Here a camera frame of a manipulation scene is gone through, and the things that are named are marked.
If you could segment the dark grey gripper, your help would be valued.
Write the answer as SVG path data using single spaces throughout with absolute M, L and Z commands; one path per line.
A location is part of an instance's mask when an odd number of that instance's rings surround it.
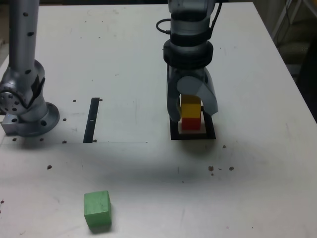
M 167 111 L 173 122 L 181 119 L 180 94 L 199 97 L 210 116 L 218 112 L 212 77 L 206 68 L 167 67 Z

